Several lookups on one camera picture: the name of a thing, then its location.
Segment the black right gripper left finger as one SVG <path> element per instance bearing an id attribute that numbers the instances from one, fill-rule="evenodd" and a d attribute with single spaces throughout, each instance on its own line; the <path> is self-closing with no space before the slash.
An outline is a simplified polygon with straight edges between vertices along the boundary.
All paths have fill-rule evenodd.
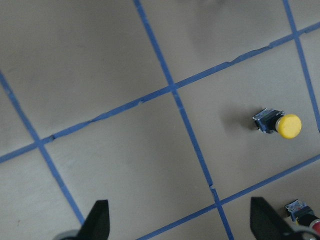
<path id="1" fill-rule="evenodd" d="M 107 240 L 110 235 L 109 202 L 97 200 L 76 235 L 77 240 Z"/>

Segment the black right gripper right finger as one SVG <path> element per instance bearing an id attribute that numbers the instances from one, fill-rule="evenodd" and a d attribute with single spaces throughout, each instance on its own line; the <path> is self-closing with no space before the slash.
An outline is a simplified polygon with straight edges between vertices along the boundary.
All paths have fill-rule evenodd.
<path id="1" fill-rule="evenodd" d="M 263 197 L 250 200 L 250 229 L 256 240 L 297 240 L 296 232 Z"/>

